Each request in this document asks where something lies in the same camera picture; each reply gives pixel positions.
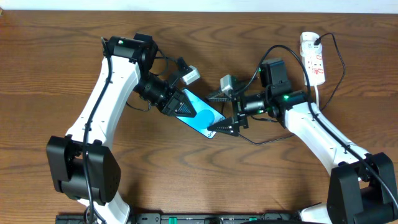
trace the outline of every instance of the white power strip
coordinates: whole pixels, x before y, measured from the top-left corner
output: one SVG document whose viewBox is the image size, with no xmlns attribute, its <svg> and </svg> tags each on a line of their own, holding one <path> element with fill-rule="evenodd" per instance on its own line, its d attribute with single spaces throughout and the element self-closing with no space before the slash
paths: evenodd
<svg viewBox="0 0 398 224">
<path fill-rule="evenodd" d="M 323 69 L 322 44 L 313 44 L 318 38 L 319 35 L 314 32 L 303 32 L 300 36 L 300 55 L 310 80 L 310 86 L 314 86 L 317 106 L 319 107 L 317 86 L 325 82 L 325 71 Z"/>
</svg>

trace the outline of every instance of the blue circle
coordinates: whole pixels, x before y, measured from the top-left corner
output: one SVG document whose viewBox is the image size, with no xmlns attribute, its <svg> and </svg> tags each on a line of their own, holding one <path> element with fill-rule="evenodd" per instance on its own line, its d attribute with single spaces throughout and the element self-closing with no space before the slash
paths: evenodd
<svg viewBox="0 0 398 224">
<path fill-rule="evenodd" d="M 206 129 L 213 124 L 214 118 L 213 112 L 210 110 L 203 110 L 195 116 L 192 121 L 192 126 L 197 127 L 197 129 Z"/>
</svg>

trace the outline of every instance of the wood grain surface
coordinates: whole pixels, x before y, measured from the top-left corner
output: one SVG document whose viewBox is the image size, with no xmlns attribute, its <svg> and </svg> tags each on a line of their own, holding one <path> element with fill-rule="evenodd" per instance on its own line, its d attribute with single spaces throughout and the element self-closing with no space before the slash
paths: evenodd
<svg viewBox="0 0 398 224">
<path fill-rule="evenodd" d="M 52 185 L 45 146 L 63 136 L 98 78 L 100 37 L 153 35 L 169 56 L 183 56 L 202 79 L 204 97 L 226 74 L 248 78 L 274 44 L 299 51 L 301 32 L 334 32 L 347 75 L 325 116 L 371 153 L 398 162 L 398 16 L 189 12 L 5 11 L 0 17 L 0 223 L 54 223 L 84 208 Z M 342 73 L 333 42 L 324 46 L 325 103 Z M 303 73 L 283 50 L 294 88 Z M 154 64 L 159 72 L 164 63 Z M 261 89 L 259 82 L 251 87 Z M 146 103 L 132 94 L 130 102 Z M 216 109 L 221 105 L 212 104 Z M 226 107 L 226 114 L 231 112 Z M 288 134 L 278 124 L 249 120 L 254 141 Z M 217 134 L 206 139 L 175 118 L 126 108 L 113 154 L 119 191 L 137 210 L 165 213 L 262 213 L 326 202 L 329 176 L 297 137 L 264 146 Z"/>
</svg>

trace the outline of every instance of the wooden table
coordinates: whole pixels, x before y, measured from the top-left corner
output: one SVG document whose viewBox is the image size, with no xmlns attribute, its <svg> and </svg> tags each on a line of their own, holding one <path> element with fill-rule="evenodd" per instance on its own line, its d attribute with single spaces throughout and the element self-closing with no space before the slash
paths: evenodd
<svg viewBox="0 0 398 224">
<path fill-rule="evenodd" d="M 52 185 L 45 146 L 63 136 L 98 78 L 100 37 L 153 35 L 169 56 L 183 56 L 202 79 L 204 97 L 226 74 L 248 78 L 274 44 L 299 51 L 301 32 L 334 32 L 347 75 L 325 116 L 371 153 L 398 162 L 398 16 L 370 14 L 5 11 L 0 17 L 0 222 L 53 223 L 84 208 Z M 325 103 L 342 73 L 333 42 L 323 42 Z M 295 89 L 303 73 L 284 50 Z M 153 71 L 164 63 L 158 61 Z M 256 82 L 251 87 L 260 90 Z M 132 94 L 136 106 L 146 103 Z M 221 105 L 213 104 L 216 109 Z M 231 112 L 226 107 L 226 114 Z M 254 141 L 288 134 L 249 119 Z M 264 146 L 217 134 L 206 139 L 175 118 L 126 108 L 113 154 L 119 191 L 138 211 L 262 213 L 326 202 L 329 176 L 297 137 Z"/>
</svg>

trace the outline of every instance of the white background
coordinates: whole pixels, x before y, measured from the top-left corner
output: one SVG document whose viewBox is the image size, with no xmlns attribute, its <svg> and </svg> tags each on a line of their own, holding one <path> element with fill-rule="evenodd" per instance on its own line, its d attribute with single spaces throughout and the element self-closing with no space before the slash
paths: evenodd
<svg viewBox="0 0 398 224">
<path fill-rule="evenodd" d="M 3 9 L 398 13 L 398 0 L 0 0 Z"/>
</svg>

